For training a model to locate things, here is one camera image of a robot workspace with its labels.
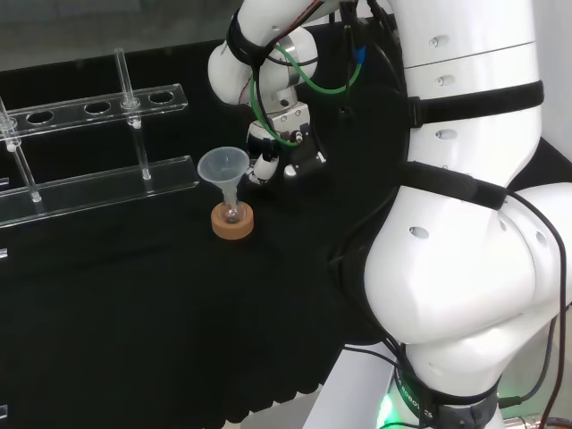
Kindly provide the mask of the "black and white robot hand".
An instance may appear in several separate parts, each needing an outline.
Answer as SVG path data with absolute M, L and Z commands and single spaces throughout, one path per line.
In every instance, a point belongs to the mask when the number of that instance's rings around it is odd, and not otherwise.
M 264 185 L 273 178 L 280 160 L 282 145 L 260 124 L 252 122 L 248 127 L 247 153 L 250 167 L 249 180 L 256 185 Z

